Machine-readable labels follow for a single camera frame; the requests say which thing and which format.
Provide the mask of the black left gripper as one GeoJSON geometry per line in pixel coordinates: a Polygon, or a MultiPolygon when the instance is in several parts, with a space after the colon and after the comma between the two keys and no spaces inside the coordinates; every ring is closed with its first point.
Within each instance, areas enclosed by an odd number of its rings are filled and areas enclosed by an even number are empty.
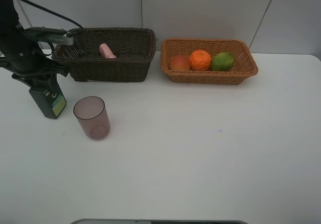
{"type": "Polygon", "coordinates": [[[46,86],[51,92],[60,92],[57,75],[68,75],[68,68],[49,59],[38,43],[24,31],[9,30],[1,32],[1,67],[12,73],[12,79],[29,88],[36,86],[37,76],[49,75],[46,86]]]}

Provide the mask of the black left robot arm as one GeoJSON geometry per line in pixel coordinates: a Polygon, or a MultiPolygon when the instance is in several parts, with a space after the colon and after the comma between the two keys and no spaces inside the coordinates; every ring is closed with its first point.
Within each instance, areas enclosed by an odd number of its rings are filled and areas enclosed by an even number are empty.
{"type": "Polygon", "coordinates": [[[13,0],[1,0],[1,67],[12,73],[12,78],[30,88],[42,87],[53,92],[61,89],[57,75],[68,75],[67,68],[48,58],[39,46],[39,42],[50,45],[58,37],[65,40],[65,30],[49,28],[24,29],[19,21],[13,0]]]}

